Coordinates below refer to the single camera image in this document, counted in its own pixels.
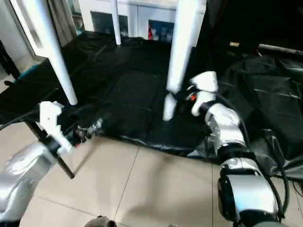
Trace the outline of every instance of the white wall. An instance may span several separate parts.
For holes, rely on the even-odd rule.
[[[4,0],[0,0],[0,40],[15,63],[24,57],[30,56],[27,46]]]

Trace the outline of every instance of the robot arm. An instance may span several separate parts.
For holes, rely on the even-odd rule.
[[[225,219],[245,227],[276,227],[279,210],[275,194],[248,151],[237,113],[215,101],[215,72],[191,80],[198,90],[192,114],[206,111],[205,123],[212,131],[208,141],[222,163],[218,180],[219,210]]]

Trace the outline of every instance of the black plastic sheet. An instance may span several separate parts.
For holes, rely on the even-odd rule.
[[[192,157],[209,130],[190,105],[178,104],[174,118],[162,120],[169,66],[169,44],[124,38],[117,47],[110,35],[84,32],[63,48],[79,103],[68,102],[48,60],[0,94],[0,120],[5,123],[43,100],[66,105],[67,117],[88,124],[92,116],[110,116],[101,135]],[[278,174],[271,137],[275,135],[289,177],[303,179],[303,65],[294,60],[256,57],[241,52],[193,48],[186,80],[215,70],[219,92],[231,101],[249,129],[253,151],[272,175]],[[37,116],[30,120],[38,121]],[[198,148],[197,158],[216,161]]]

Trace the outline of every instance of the white cabinet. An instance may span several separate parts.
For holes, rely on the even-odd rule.
[[[114,33],[110,2],[105,0],[79,0],[85,30]],[[118,3],[121,35],[138,37],[138,7]]]
[[[177,0],[118,0],[120,32],[129,37],[171,42]],[[79,0],[85,30],[114,34],[109,0]],[[205,5],[198,10],[196,46],[204,17]]]
[[[171,42],[175,16],[173,9],[138,6],[138,35],[144,39]],[[198,13],[193,46],[198,42],[203,16]]]

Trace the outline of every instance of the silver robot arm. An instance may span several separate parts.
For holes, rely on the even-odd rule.
[[[21,220],[37,184],[54,163],[41,142],[28,145],[7,161],[0,174],[0,223]]]
[[[215,72],[202,73],[191,83],[198,90],[192,114],[198,116],[206,108],[205,123],[212,131],[209,141],[222,160],[218,180],[220,213],[237,226],[285,226],[279,223],[278,205],[269,182],[257,163],[245,156],[249,152],[239,128],[240,118],[234,110],[215,101]]]

